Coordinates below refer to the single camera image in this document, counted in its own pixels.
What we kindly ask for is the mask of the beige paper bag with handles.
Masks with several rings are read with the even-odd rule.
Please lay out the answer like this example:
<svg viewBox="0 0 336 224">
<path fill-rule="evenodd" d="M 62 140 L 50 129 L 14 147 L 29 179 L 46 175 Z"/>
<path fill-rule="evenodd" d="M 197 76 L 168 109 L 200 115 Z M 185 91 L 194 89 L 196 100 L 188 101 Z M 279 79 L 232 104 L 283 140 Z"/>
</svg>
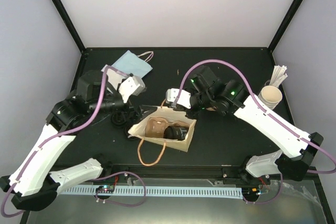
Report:
<svg viewBox="0 0 336 224">
<path fill-rule="evenodd" d="M 196 119 L 188 119 L 185 111 L 176 111 L 163 105 L 142 105 L 138 118 L 127 133 L 140 139 L 137 148 L 138 159 L 143 166 L 150 167 L 161 160 L 166 148 L 188 152 L 196 122 Z M 162 146 L 157 159 L 152 163 L 146 163 L 142 159 L 141 147 L 144 142 Z"/>
</svg>

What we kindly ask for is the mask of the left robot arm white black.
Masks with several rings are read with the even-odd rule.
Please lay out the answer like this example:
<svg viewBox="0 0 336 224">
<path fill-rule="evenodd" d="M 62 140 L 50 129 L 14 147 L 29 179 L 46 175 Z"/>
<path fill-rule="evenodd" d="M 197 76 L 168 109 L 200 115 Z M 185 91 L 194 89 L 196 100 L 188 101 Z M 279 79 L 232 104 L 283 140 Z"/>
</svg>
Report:
<svg viewBox="0 0 336 224">
<path fill-rule="evenodd" d="M 1 177 L 1 189 L 6 197 L 13 195 L 15 208 L 20 213 L 40 211 L 68 188 L 86 181 L 108 181 L 113 174 L 112 164 L 101 154 L 63 170 L 51 168 L 101 111 L 120 112 L 124 118 L 132 111 L 129 97 L 144 88 L 140 77 L 113 67 L 83 74 L 76 88 L 47 116 L 41 135 L 25 161 L 13 174 Z"/>
</svg>

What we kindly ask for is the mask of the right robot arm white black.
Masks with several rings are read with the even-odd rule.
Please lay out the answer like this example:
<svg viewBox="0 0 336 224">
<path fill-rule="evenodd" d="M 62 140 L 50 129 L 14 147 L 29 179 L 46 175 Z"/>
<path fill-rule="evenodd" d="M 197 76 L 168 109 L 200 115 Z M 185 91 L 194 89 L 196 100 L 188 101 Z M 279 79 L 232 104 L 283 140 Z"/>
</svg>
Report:
<svg viewBox="0 0 336 224">
<path fill-rule="evenodd" d="M 200 110 L 212 108 L 222 116 L 231 114 L 247 122 L 279 147 L 273 153 L 247 157 L 238 171 L 243 183 L 274 174 L 295 181 L 304 179 L 317 153 L 314 146 L 321 145 L 322 135 L 296 128 L 257 96 L 248 94 L 242 84 L 235 80 L 224 83 L 208 66 L 196 68 L 188 78 L 193 88 L 166 92 L 166 101 L 184 107 L 187 118 L 194 119 Z"/>
</svg>

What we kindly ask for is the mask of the stack of black cup lids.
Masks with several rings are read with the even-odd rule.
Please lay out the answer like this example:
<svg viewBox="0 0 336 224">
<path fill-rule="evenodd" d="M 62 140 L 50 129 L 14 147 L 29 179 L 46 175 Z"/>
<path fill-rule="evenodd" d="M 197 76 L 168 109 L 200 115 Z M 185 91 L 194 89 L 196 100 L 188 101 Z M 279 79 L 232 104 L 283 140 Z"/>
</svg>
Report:
<svg viewBox="0 0 336 224">
<path fill-rule="evenodd" d="M 125 112 L 113 112 L 110 121 L 114 127 L 124 127 L 128 122 L 128 114 Z"/>
</svg>

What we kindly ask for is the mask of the light blue paper bag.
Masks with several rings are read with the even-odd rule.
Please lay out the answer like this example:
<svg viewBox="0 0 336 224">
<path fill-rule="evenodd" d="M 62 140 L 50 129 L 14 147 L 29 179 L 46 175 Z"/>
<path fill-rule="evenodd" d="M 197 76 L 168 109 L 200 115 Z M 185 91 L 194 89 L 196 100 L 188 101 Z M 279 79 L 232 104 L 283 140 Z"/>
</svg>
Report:
<svg viewBox="0 0 336 224">
<path fill-rule="evenodd" d="M 108 81 L 114 86 L 117 86 L 130 74 L 143 78 L 153 69 L 148 63 L 148 60 L 153 57 L 153 54 L 154 52 L 152 51 L 147 51 L 140 55 L 136 55 L 129 50 L 126 51 L 115 63 L 111 65 L 119 72 L 108 69 Z"/>
</svg>

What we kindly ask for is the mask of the stack of white paper cups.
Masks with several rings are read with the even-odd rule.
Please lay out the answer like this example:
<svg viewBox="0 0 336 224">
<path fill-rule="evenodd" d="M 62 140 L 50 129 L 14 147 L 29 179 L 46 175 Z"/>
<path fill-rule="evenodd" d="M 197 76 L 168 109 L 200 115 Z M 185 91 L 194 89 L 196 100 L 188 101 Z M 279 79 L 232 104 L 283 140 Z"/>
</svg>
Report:
<svg viewBox="0 0 336 224">
<path fill-rule="evenodd" d="M 282 97 L 282 92 L 274 86 L 264 86 L 258 95 L 260 101 L 271 110 L 279 104 Z"/>
</svg>

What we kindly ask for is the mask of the clear glass straw jar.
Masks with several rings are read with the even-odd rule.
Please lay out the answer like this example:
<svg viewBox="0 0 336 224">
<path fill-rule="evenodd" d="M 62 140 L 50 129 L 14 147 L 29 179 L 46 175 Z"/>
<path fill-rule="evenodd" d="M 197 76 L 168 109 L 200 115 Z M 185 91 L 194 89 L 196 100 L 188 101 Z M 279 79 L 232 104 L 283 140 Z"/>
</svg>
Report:
<svg viewBox="0 0 336 224">
<path fill-rule="evenodd" d="M 267 80 L 265 83 L 264 83 L 264 87 L 266 86 L 273 86 L 274 83 L 271 81 L 271 80 Z"/>
</svg>

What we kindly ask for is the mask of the left controller circuit board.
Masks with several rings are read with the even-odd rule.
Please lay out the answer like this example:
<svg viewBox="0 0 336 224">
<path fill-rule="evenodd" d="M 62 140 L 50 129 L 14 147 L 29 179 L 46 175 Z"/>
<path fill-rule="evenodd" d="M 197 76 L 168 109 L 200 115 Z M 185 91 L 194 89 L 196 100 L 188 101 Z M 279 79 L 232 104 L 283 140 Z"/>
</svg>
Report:
<svg viewBox="0 0 336 224">
<path fill-rule="evenodd" d="M 112 194 L 114 189 L 114 185 L 100 185 L 96 188 L 96 194 Z"/>
</svg>

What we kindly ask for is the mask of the controller circuit board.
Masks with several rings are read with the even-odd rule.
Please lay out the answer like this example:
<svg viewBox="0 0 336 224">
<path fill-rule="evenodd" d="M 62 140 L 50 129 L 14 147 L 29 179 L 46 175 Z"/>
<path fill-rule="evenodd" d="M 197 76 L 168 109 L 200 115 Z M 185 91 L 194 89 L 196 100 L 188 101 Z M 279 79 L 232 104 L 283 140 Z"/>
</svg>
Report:
<svg viewBox="0 0 336 224">
<path fill-rule="evenodd" d="M 100 185 L 96 188 L 96 194 L 112 194 L 114 189 L 114 185 Z"/>
<path fill-rule="evenodd" d="M 262 194 L 266 194 L 266 193 L 269 193 L 269 189 L 262 189 L 262 188 L 256 188 L 256 187 L 253 187 L 253 188 L 242 188 L 241 189 L 242 191 L 242 194 L 244 196 L 259 196 L 259 195 L 262 195 Z"/>
</svg>

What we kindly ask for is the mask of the right controller circuit board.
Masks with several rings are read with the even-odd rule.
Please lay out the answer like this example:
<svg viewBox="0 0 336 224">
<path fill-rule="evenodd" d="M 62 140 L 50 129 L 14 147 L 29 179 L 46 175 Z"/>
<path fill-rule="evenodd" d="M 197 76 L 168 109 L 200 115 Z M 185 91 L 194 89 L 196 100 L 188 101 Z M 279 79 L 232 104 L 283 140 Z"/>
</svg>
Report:
<svg viewBox="0 0 336 224">
<path fill-rule="evenodd" d="M 262 188 L 256 188 L 256 187 L 253 187 L 253 188 L 242 188 L 241 189 L 242 191 L 242 194 L 244 196 L 259 196 L 259 195 L 262 195 L 262 194 L 266 194 L 266 193 L 269 193 L 269 189 L 262 189 Z"/>
</svg>

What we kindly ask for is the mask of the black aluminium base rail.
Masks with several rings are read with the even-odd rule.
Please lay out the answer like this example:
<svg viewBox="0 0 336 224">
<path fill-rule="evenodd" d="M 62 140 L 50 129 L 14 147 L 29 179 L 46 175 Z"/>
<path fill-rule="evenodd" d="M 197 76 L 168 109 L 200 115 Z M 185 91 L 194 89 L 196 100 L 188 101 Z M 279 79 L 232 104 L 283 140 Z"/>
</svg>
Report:
<svg viewBox="0 0 336 224">
<path fill-rule="evenodd" d="M 266 177 L 255 178 L 248 175 L 238 166 L 142 166 L 142 165 L 113 165 L 103 175 L 112 173 L 132 172 L 141 178 L 166 178 L 166 179 L 209 179 L 220 180 L 224 184 L 233 185 L 258 185 L 261 182 L 269 184 Z"/>
</svg>

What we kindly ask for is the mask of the left black frame post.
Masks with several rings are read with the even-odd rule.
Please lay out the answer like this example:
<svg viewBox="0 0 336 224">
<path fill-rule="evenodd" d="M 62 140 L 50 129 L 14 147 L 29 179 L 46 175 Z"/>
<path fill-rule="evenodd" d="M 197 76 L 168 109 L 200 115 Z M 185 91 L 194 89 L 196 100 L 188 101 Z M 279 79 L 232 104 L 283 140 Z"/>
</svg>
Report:
<svg viewBox="0 0 336 224">
<path fill-rule="evenodd" d="M 81 53 L 86 51 L 86 47 L 84 46 L 66 8 L 64 7 L 64 4 L 62 0 L 51 0 L 53 5 L 55 6 L 58 14 L 60 15 L 62 21 L 64 22 L 66 28 L 68 29 L 73 41 L 75 42 L 77 48 Z"/>
</svg>

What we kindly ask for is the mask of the black frame post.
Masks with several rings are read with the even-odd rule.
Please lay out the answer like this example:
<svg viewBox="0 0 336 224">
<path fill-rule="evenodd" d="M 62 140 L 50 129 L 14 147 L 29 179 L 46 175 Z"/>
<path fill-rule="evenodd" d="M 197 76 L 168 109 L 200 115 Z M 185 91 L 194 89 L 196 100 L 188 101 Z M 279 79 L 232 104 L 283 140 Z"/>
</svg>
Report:
<svg viewBox="0 0 336 224">
<path fill-rule="evenodd" d="M 289 6 L 283 20 L 281 21 L 273 39 L 271 40 L 268 51 L 273 53 L 281 41 L 285 31 L 287 30 L 288 26 L 290 25 L 292 19 L 294 18 L 296 12 L 298 11 L 299 7 L 301 6 L 304 0 L 293 0 L 291 5 Z"/>
<path fill-rule="evenodd" d="M 51 0 L 53 5 L 55 6 L 58 14 L 60 15 L 62 21 L 64 22 L 66 28 L 68 29 L 73 41 L 75 42 L 77 48 L 81 53 L 86 51 L 86 47 L 84 46 L 66 8 L 64 7 L 64 4 L 62 0 Z"/>
</svg>

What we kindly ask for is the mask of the right black frame post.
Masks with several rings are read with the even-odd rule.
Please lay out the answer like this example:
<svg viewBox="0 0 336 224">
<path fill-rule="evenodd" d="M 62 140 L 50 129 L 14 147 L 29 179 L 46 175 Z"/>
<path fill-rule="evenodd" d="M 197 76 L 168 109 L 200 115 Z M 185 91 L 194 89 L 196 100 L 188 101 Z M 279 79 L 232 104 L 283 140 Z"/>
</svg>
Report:
<svg viewBox="0 0 336 224">
<path fill-rule="evenodd" d="M 268 51 L 273 53 L 281 41 L 285 31 L 287 30 L 288 26 L 290 25 L 292 19 L 294 18 L 296 12 L 298 11 L 299 7 L 301 6 L 304 0 L 293 0 L 291 5 L 289 6 L 283 20 L 281 21 L 273 39 L 271 40 Z"/>
</svg>

